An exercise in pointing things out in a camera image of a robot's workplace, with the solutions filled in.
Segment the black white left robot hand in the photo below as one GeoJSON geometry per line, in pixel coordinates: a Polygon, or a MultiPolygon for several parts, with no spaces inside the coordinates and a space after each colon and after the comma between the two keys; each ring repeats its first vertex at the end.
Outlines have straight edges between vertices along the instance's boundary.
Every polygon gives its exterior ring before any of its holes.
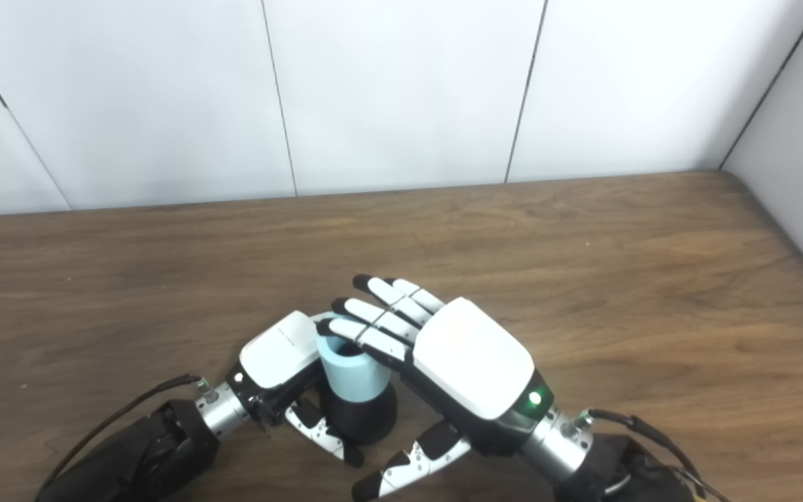
{"type": "Polygon", "coordinates": [[[225,378],[229,410],[220,426],[208,420],[211,431],[221,436],[254,420],[269,432],[286,423],[345,464],[361,467],[360,449],[304,395],[329,388],[316,345],[316,323],[326,317],[296,310],[246,343],[225,378]]]}

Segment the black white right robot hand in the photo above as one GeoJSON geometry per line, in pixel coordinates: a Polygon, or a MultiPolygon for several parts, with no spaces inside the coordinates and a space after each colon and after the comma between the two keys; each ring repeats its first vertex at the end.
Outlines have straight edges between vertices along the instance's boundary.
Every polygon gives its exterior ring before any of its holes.
{"type": "Polygon", "coordinates": [[[554,396],[522,343],[466,298],[443,301],[401,277],[360,274],[376,299],[337,298],[316,323],[398,374],[442,419],[380,471],[355,482],[353,500],[376,501],[475,451],[509,457],[535,431],[554,396]]]}

